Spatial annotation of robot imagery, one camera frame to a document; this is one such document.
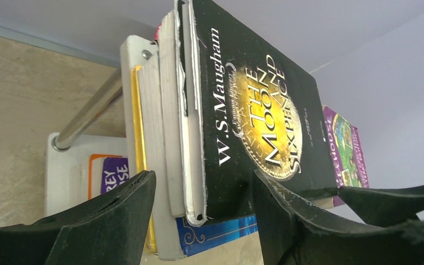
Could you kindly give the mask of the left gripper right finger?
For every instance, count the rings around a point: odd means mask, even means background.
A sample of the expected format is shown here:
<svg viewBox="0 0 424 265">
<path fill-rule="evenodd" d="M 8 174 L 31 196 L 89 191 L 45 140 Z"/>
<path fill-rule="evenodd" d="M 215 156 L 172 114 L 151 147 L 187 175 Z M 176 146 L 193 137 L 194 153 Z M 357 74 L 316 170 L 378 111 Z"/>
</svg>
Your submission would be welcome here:
<svg viewBox="0 0 424 265">
<path fill-rule="evenodd" d="M 265 264 L 424 264 L 424 220 L 389 227 L 321 209 L 259 170 L 253 206 Z"/>
</svg>

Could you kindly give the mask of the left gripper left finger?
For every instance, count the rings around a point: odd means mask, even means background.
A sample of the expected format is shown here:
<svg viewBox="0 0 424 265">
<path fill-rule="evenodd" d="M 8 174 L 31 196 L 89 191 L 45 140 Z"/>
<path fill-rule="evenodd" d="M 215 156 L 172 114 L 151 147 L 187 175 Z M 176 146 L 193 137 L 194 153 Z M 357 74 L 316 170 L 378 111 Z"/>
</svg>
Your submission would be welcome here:
<svg viewBox="0 0 424 265">
<path fill-rule="evenodd" d="M 0 227 L 0 264 L 139 264 L 155 189 L 155 173 L 142 171 L 33 224 Z"/>
</svg>

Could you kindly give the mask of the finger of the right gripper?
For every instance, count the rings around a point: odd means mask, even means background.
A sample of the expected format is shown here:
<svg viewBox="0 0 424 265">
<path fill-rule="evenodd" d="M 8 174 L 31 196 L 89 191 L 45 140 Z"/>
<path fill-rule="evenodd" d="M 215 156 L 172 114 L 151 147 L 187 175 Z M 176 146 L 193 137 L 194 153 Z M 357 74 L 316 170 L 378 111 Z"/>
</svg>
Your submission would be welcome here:
<svg viewBox="0 0 424 265">
<path fill-rule="evenodd" d="M 366 224 L 389 227 L 417 220 L 424 210 L 424 185 L 400 189 L 342 186 L 338 196 Z"/>
</svg>

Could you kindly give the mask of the purple Treehouse book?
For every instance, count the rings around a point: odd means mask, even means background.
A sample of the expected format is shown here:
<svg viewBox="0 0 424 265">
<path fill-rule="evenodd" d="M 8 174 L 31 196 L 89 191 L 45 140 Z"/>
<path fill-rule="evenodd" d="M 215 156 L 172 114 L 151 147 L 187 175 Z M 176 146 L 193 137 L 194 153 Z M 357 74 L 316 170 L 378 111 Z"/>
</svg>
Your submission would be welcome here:
<svg viewBox="0 0 424 265">
<path fill-rule="evenodd" d="M 106 157 L 103 160 L 100 193 L 104 194 L 130 179 L 126 157 Z"/>
</svg>

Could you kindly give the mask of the orange Treehouse book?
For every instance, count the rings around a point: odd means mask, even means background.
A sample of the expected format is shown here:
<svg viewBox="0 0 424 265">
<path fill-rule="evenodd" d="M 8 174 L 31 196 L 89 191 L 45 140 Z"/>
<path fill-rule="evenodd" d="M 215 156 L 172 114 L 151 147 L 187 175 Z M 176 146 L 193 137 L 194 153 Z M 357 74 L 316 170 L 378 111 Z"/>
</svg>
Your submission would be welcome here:
<svg viewBox="0 0 424 265">
<path fill-rule="evenodd" d="M 87 173 L 87 199 L 90 200 L 101 195 L 102 179 L 103 179 L 103 163 L 108 157 L 121 158 L 119 155 L 109 154 L 92 154 L 88 161 Z"/>
</svg>

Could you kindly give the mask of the Jane Eyre book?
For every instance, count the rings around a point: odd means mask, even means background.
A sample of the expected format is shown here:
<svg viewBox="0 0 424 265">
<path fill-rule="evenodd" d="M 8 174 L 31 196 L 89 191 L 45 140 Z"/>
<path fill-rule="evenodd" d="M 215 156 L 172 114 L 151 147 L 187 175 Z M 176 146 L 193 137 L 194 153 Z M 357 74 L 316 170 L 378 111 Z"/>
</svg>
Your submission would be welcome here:
<svg viewBox="0 0 424 265">
<path fill-rule="evenodd" d="M 183 188 L 182 133 L 178 111 L 175 56 L 162 66 L 154 53 L 136 71 L 142 120 L 143 161 L 156 174 L 148 249 L 162 261 L 177 261 L 257 232 L 254 216 L 217 224 L 188 222 Z"/>
</svg>

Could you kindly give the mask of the black Moon Sixpence book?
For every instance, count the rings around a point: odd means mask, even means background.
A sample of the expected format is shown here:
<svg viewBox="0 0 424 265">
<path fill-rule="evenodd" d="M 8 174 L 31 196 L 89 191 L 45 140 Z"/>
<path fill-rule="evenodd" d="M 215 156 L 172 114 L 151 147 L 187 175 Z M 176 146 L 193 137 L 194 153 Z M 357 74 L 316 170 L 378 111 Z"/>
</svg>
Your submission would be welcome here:
<svg viewBox="0 0 424 265">
<path fill-rule="evenodd" d="M 213 1 L 176 1 L 175 17 L 187 222 L 252 215 L 255 170 L 310 201 L 334 197 L 315 79 Z"/>
</svg>

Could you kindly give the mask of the yellow book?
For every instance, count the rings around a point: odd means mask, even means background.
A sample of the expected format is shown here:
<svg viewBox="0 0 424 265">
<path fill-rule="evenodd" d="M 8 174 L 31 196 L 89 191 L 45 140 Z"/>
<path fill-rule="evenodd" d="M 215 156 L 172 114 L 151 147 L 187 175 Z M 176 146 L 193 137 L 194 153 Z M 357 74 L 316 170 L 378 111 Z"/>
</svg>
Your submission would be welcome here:
<svg viewBox="0 0 424 265">
<path fill-rule="evenodd" d="M 130 92 L 131 92 L 131 110 L 132 120 L 134 123 L 134 150 L 135 150 L 135 167 L 136 172 L 147 170 L 146 155 L 145 155 L 145 139 L 144 128 L 142 123 L 142 110 L 140 100 L 140 87 L 138 72 L 141 69 L 140 65 L 135 65 L 130 70 Z M 153 217 L 150 215 L 149 224 L 147 227 L 146 240 L 144 250 L 149 254 L 157 253 L 155 231 L 153 224 Z"/>
</svg>

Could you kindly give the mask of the Nineteen Eighty-Four blue book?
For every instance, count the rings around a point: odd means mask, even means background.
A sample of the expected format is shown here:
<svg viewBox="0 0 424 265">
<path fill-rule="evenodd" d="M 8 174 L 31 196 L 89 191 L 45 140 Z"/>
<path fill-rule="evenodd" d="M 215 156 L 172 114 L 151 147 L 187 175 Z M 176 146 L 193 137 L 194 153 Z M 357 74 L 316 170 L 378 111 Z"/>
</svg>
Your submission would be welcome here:
<svg viewBox="0 0 424 265">
<path fill-rule="evenodd" d="M 181 137 L 179 128 L 178 84 L 174 12 L 169 12 L 157 31 L 160 92 L 165 139 L 166 177 L 169 210 L 172 216 L 185 216 Z"/>
</svg>

